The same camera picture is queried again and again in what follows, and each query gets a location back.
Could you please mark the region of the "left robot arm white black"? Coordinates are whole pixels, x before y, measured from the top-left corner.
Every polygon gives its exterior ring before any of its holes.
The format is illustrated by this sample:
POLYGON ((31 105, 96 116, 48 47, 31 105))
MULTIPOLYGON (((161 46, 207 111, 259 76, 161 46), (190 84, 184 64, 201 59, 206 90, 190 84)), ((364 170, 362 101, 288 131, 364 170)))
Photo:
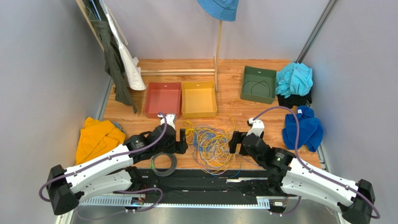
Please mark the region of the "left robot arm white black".
POLYGON ((184 154, 188 149, 185 129, 159 125, 152 132, 133 135, 110 152, 74 167, 56 165, 50 169, 48 202, 55 215, 75 209, 81 202, 102 194, 132 190, 142 186, 134 164, 159 153, 184 154))

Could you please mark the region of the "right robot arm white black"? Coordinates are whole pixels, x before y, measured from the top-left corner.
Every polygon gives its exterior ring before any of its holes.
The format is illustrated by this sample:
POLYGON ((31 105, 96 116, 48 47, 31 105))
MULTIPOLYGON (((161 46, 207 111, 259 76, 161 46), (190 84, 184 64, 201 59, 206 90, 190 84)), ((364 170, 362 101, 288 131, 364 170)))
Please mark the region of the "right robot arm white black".
POLYGON ((368 224, 373 213, 375 194, 365 180, 352 181, 319 169, 285 149, 270 147, 261 136, 235 131, 229 141, 230 153, 250 156, 270 172, 269 189, 296 195, 323 204, 341 214, 351 224, 368 224))

